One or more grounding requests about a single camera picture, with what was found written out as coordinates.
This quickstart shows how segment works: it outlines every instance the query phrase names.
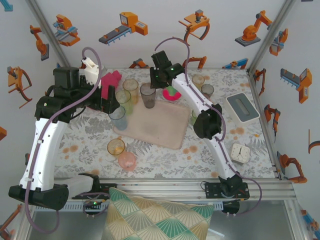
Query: white wall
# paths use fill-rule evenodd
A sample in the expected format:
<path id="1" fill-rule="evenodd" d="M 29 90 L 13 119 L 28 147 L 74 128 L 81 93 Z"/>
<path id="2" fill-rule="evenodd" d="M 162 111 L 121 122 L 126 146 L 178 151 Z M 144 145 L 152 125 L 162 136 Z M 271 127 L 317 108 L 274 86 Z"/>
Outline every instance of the white wall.
<path id="1" fill-rule="evenodd" d="M 40 60 L 36 38 L 30 33 L 30 25 L 39 25 L 26 2 L 10 0 L 10 4 L 12 12 L 4 12 L 0 6 L 0 126 L 7 130 L 7 136 L 0 141 L 0 224 L 19 203 L 8 196 L 9 187 L 19 184 L 25 170 L 25 154 L 30 153 L 35 134 L 36 103 L 54 83 L 53 69 L 58 61 L 52 49 L 49 59 Z M 42 33 L 39 35 L 48 43 Z M 17 91 L 8 93 L 13 88 L 8 87 L 8 66 L 21 67 L 32 82 L 25 94 L 33 100 L 21 109 L 19 106 L 25 102 L 22 96 Z"/>
<path id="2" fill-rule="evenodd" d="M 266 69 L 265 92 L 260 97 L 262 105 L 270 104 L 281 112 L 275 149 L 300 162 L 308 181 L 294 184 L 295 193 L 301 206 L 318 222 L 320 146 L 315 146 L 308 154 L 308 129 L 311 130 L 311 142 L 320 140 L 319 9 L 320 1 L 297 1 L 280 29 L 288 28 L 284 49 L 278 57 L 267 52 L 258 67 L 259 70 Z M 280 80 L 281 68 L 298 76 L 305 68 L 310 69 L 312 85 L 309 98 L 303 104 L 298 101 L 298 91 Z M 257 89 L 260 91 L 261 81 L 257 83 Z M 271 123 L 269 130 L 273 136 Z M 286 168 L 286 177 L 297 175 L 293 165 Z"/>
<path id="3" fill-rule="evenodd" d="M 210 18 L 210 31 L 202 41 L 189 36 L 191 57 L 207 56 L 205 68 L 221 68 L 243 58 L 249 58 L 249 66 L 268 32 L 267 26 L 261 24 L 257 35 L 262 40 L 253 45 L 243 47 L 235 42 L 235 38 L 242 36 L 244 29 L 255 23 L 256 14 L 262 10 L 265 10 L 266 16 L 273 21 L 284 1 L 78 0 L 77 4 L 72 0 L 37 2 L 54 32 L 56 29 L 52 24 L 57 20 L 57 14 L 66 16 L 73 26 L 78 28 L 81 41 L 73 46 L 62 46 L 70 63 L 75 67 L 80 66 L 81 50 L 86 46 L 98 51 L 107 68 L 128 68 L 138 58 L 151 66 L 151 55 L 156 45 L 172 36 L 183 39 L 186 27 L 178 21 L 201 9 L 203 14 Z M 137 14 L 138 19 L 148 25 L 148 35 L 129 34 L 110 46 L 99 42 L 99 38 L 121 25 L 121 12 Z M 182 63 L 186 59 L 186 47 L 180 42 L 167 42 L 162 49 L 166 50 L 173 63 Z M 190 66 L 196 67 L 198 64 L 193 63 Z"/>

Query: table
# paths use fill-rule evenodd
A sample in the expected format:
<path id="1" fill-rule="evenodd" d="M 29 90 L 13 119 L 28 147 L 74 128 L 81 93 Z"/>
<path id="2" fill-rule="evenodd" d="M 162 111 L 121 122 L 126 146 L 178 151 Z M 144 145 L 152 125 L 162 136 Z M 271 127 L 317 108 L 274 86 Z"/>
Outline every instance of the table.
<path id="1" fill-rule="evenodd" d="M 118 70 L 122 74 L 117 89 L 122 89 L 125 79 L 134 78 L 142 83 L 150 82 L 149 69 L 108 69 Z M 203 75 L 205 83 L 214 86 L 211 101 L 222 106 L 222 115 L 226 121 L 225 147 L 230 154 L 234 143 L 250 148 L 249 162 L 240 166 L 235 163 L 241 175 L 251 178 L 274 178 L 260 122 L 257 120 L 246 127 L 236 127 L 229 114 L 224 110 L 223 99 L 235 93 L 244 92 L 254 104 L 247 73 L 234 69 L 190 69 L 190 79 L 195 74 Z M 167 101 L 162 90 L 157 90 L 157 99 Z M 183 96 L 174 102 L 188 106 Z M 182 148 L 172 150 L 125 136 L 113 131 L 107 114 L 86 109 L 82 115 L 70 122 L 59 146 L 54 169 L 55 178 L 71 178 L 87 172 L 100 178 L 218 178 L 215 161 L 207 145 L 199 139 L 189 125 Z M 126 149 L 136 155 L 137 166 L 133 172 L 124 171 L 118 160 L 107 151 L 111 139 L 121 138 Z"/>

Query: purple cable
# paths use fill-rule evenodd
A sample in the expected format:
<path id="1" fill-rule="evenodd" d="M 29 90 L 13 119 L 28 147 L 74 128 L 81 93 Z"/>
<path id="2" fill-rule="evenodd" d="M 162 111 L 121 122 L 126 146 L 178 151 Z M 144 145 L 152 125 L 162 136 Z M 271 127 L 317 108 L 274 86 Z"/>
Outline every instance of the purple cable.
<path id="1" fill-rule="evenodd" d="M 223 135 L 222 135 L 221 139 L 219 139 L 219 138 L 217 138 L 217 137 L 215 137 L 215 139 L 216 139 L 216 141 L 218 142 L 218 144 L 219 144 L 219 146 L 220 146 L 220 148 L 221 148 L 221 151 L 222 151 L 223 156 L 224 156 L 224 158 L 225 158 L 226 164 L 227 164 L 227 165 L 229 166 L 229 168 L 234 172 L 234 174 L 236 174 L 237 176 L 239 176 L 239 177 L 242 178 L 243 180 L 249 180 L 249 181 L 254 182 L 254 183 L 258 186 L 258 188 L 259 188 L 260 197 L 259 197 L 259 200 L 258 200 L 258 202 L 256 203 L 256 205 L 255 205 L 253 208 L 251 208 L 250 210 L 248 210 L 248 211 L 239 213 L 238 216 L 239 216 L 239 215 L 246 214 L 246 213 L 249 213 L 249 212 L 253 211 L 255 208 L 257 208 L 258 205 L 260 204 L 261 199 L 262 199 L 262 188 L 261 188 L 260 184 L 259 184 L 256 180 L 254 180 L 254 179 L 252 179 L 252 178 L 249 178 L 249 177 L 241 176 L 236 170 L 234 170 L 233 167 L 231 167 L 230 162 L 229 162 L 229 160 L 228 160 L 228 158 L 227 158 L 227 155 L 226 155 L 226 153 L 225 153 L 225 151 L 224 151 L 224 148 L 222 147 L 222 144 L 221 144 L 221 142 L 225 139 L 226 132 L 227 132 L 226 121 L 225 121 L 224 117 L 222 116 L 222 114 L 221 114 L 217 109 L 215 109 L 214 107 L 212 107 L 211 105 L 209 105 L 209 104 L 207 104 L 207 103 L 204 103 L 205 101 L 202 99 L 202 97 L 201 97 L 201 96 L 197 93 L 197 91 L 195 91 L 194 88 L 189 84 L 188 74 L 187 74 L 187 66 L 188 66 L 189 58 L 190 58 L 190 48 L 189 48 L 188 43 L 186 43 L 186 42 L 185 42 L 184 40 L 182 40 L 181 38 L 178 38 L 178 37 L 174 37 L 174 36 L 173 36 L 173 37 L 167 38 L 167 39 L 163 40 L 162 42 L 160 42 L 160 43 L 155 47 L 154 51 L 156 51 L 157 48 L 158 48 L 161 44 L 163 44 L 164 42 L 169 41 L 169 40 L 173 40 L 173 39 L 178 40 L 178 41 L 184 43 L 184 44 L 186 45 L 186 47 L 187 47 L 188 53 L 187 53 L 187 57 L 186 57 L 186 61 L 185 61 L 185 68 L 184 68 L 184 76 L 185 76 L 186 84 L 187 84 L 188 87 L 194 92 L 194 94 L 199 98 L 199 100 L 200 100 L 205 106 L 207 106 L 208 108 L 214 110 L 214 111 L 219 115 L 219 117 L 220 117 L 221 120 L 222 120 L 222 124 L 223 124 Z"/>
<path id="2" fill-rule="evenodd" d="M 57 111 L 55 114 L 52 115 L 52 117 L 50 117 L 50 119 L 45 123 L 40 135 L 39 135 L 39 138 L 38 138 L 38 142 L 39 140 L 41 140 L 42 142 L 42 139 L 46 133 L 46 130 L 48 128 L 48 126 L 52 123 L 52 121 L 59 115 L 59 114 L 62 114 L 63 112 L 65 112 L 66 110 L 69 110 L 70 108 L 80 104 L 81 102 L 83 102 L 84 100 L 88 99 L 94 92 L 95 90 L 98 88 L 99 86 L 99 83 L 101 81 L 101 75 L 102 75 L 102 67 L 101 67 L 101 61 L 100 61 L 100 58 L 98 56 L 98 53 L 91 47 L 85 47 L 83 50 L 82 50 L 82 58 L 83 59 L 86 59 L 86 56 L 85 56 L 85 51 L 86 50 L 90 50 L 91 52 L 93 52 L 93 54 L 95 55 L 96 57 L 96 60 L 98 62 L 98 69 L 99 69 L 99 73 L 98 73 L 98 79 L 94 85 L 94 87 L 91 89 L 91 91 L 85 95 L 84 97 L 82 97 L 81 99 L 79 99 L 78 101 L 75 101 L 74 103 L 62 108 L 61 110 Z M 29 179 L 32 179 L 33 178 L 33 173 L 34 173 L 34 169 L 35 169 L 35 165 L 36 165 L 36 159 L 37 159 L 37 156 L 38 156 L 38 153 L 39 153 L 39 149 L 40 149 L 40 145 L 41 143 L 37 143 L 36 146 L 35 146 L 35 150 L 34 150 L 34 154 L 33 154 L 33 157 L 32 157 L 32 160 L 31 160 L 31 165 L 30 165 L 30 170 L 29 170 L 29 174 L 28 174 L 28 178 Z M 53 233 L 54 231 L 56 231 L 59 227 L 59 223 L 60 223 L 60 218 L 59 218 L 59 212 L 56 211 L 56 225 L 54 227 L 54 229 L 52 230 L 44 230 L 42 228 L 40 228 L 39 226 L 37 226 L 35 224 L 35 222 L 33 221 L 31 215 L 30 215 L 30 210 L 29 210 L 29 193 L 30 193 L 30 188 L 31 188 L 31 181 L 28 181 L 27 182 L 27 185 L 26 185 L 26 189 L 25 189 L 25 197 L 24 197 L 24 211 L 25 211 L 25 215 L 26 215 L 26 218 L 28 219 L 30 225 L 36 229 L 37 231 L 43 233 L 43 234 L 51 234 Z"/>
<path id="3" fill-rule="evenodd" d="M 78 196 L 91 196 L 91 195 L 97 195 L 96 198 L 99 197 L 100 195 L 104 195 L 104 196 L 107 196 L 108 198 L 110 198 L 110 195 L 109 195 L 108 193 L 105 193 L 105 192 L 88 192 L 88 193 L 81 193 L 81 194 L 79 194 Z M 88 214 L 88 213 L 86 212 L 86 207 L 87 207 L 88 205 L 90 205 L 90 203 L 85 203 L 85 204 L 83 204 L 82 212 L 83 212 L 84 214 Z M 94 215 L 92 215 L 92 216 L 98 217 L 99 215 L 103 214 L 107 209 L 108 209 L 108 206 L 107 206 L 105 209 L 103 209 L 102 211 L 100 211 L 99 213 L 94 214 Z"/>

